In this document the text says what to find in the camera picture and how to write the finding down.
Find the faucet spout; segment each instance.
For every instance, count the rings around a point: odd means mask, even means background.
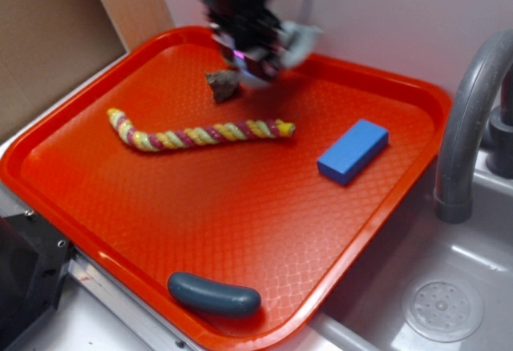
[[[501,106],[492,111],[499,89]],[[459,85],[438,155],[434,210],[440,220],[462,223],[472,215],[472,179],[489,118],[494,149],[487,166],[513,178],[512,29],[492,35],[479,48]]]

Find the sink drain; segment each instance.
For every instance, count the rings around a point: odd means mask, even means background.
[[[461,341],[483,320],[483,302],[466,281],[448,275],[425,275],[410,284],[402,298],[408,324],[432,341]]]

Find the braided rope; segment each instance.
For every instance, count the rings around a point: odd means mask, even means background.
[[[119,109],[111,108],[107,113],[112,127],[125,144],[141,151],[151,152],[235,141],[291,137],[296,129],[292,123],[269,119],[218,123],[208,127],[187,128],[183,131],[148,134],[136,130],[130,119]]]

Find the red plastic tray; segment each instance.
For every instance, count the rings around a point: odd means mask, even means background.
[[[37,123],[2,158],[2,181],[99,265],[207,349],[289,337],[386,221],[438,151],[450,100],[438,88],[319,55],[269,88],[216,104],[204,72],[224,68],[210,33],[169,31]],[[143,131],[244,119],[297,125],[291,139],[143,153],[107,109]],[[351,182],[317,158],[359,119],[390,144]],[[248,319],[193,312],[168,294],[174,271],[252,287]]]

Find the gray sink basin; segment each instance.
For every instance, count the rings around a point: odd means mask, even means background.
[[[355,334],[345,351],[513,349],[513,187],[477,171],[472,218],[447,224],[434,216],[434,172],[321,308]]]

